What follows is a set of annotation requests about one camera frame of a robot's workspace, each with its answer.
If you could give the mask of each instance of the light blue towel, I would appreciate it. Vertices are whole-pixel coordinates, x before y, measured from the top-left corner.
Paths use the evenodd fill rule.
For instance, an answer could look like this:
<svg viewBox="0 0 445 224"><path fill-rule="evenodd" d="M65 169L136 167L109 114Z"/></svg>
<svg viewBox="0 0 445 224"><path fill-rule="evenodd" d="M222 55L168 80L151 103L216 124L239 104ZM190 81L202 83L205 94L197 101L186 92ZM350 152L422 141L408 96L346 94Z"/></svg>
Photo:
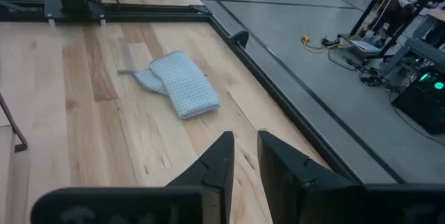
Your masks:
<svg viewBox="0 0 445 224"><path fill-rule="evenodd" d="M131 73L146 89L167 94L182 119L220 107L218 94L184 52L172 52L152 61L149 70L122 70L119 73Z"/></svg>

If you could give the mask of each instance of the green light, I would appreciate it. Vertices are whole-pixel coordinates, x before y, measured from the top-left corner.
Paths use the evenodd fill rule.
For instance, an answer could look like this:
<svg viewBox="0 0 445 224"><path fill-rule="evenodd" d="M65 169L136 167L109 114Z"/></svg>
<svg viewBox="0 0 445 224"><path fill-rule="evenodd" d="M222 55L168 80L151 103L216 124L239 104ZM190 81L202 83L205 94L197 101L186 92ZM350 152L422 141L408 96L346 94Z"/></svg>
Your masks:
<svg viewBox="0 0 445 224"><path fill-rule="evenodd" d="M424 75L419 79L419 81L423 81L424 79L426 79L426 77L428 77L428 75L430 75L430 73L426 73L426 74L424 74Z"/></svg>
<svg viewBox="0 0 445 224"><path fill-rule="evenodd" d="M434 85L434 87L435 87L436 89L442 89L442 88L444 88L444 83L442 83L442 82L437 82L437 83Z"/></svg>

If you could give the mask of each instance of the towel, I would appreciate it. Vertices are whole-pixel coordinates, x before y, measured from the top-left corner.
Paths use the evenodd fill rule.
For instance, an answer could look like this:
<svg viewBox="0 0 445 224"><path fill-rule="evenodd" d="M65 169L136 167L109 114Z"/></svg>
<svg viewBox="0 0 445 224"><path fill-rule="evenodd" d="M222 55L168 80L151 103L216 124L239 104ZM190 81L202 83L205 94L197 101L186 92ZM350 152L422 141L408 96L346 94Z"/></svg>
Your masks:
<svg viewBox="0 0 445 224"><path fill-rule="evenodd" d="M182 119L219 109L218 94L184 52L172 52L152 61L148 70L119 73L131 73L146 89L168 95Z"/></svg>

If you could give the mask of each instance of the yellow cable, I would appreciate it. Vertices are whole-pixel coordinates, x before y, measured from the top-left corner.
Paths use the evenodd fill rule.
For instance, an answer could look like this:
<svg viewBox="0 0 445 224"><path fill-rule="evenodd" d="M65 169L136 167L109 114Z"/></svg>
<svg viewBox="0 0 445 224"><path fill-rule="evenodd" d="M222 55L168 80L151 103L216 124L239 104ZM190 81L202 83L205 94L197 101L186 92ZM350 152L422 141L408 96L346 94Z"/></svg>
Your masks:
<svg viewBox="0 0 445 224"><path fill-rule="evenodd" d="M385 2L386 2L386 0L382 0L382 2L380 3L380 5L379 5L378 8L377 8L376 14L378 14L378 13L380 12L380 9L383 7L383 4L385 4ZM358 36L358 35L360 34L360 32L362 31L362 29L363 29L365 26L368 26L368 25L369 25L369 23L363 23L363 25L360 26L360 28L357 30L357 32L355 33L355 35L352 35L352 36L350 36L348 39L346 39L346 40L344 40L344 41L342 41L342 42L339 42L339 43L337 43L337 44L335 44L335 45L330 45L330 46L324 47L323 49L316 49L316 50L319 50L319 51L316 51L315 48L311 48L310 46L307 45L307 43L308 43L311 39L310 39L309 36L304 35L304 36L302 37L303 46L305 47L305 49L306 49L307 51L309 51L309 52L311 52L311 53L313 53L313 54L322 54L322 53L323 53L324 51L326 51L326 50L329 50L329 49L332 49L332 48L335 48L335 47L339 47L339 46L342 46L342 45L343 45L344 43L346 43L346 42L350 42L355 36Z"/></svg>

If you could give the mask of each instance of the concrete floor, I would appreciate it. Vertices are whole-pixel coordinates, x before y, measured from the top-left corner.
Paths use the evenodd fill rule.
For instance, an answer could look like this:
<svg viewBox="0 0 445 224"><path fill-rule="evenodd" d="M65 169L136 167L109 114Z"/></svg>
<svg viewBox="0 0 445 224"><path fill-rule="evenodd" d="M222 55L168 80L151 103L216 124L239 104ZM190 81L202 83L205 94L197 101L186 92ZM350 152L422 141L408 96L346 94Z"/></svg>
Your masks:
<svg viewBox="0 0 445 224"><path fill-rule="evenodd" d="M444 146L401 120L388 92L365 86L358 73L330 62L327 53L309 53L300 43L302 35L310 35L315 45L349 32L369 1L203 0L230 32L251 33L251 56L365 182L444 183ZM435 138L445 143L445 136Z"/></svg>

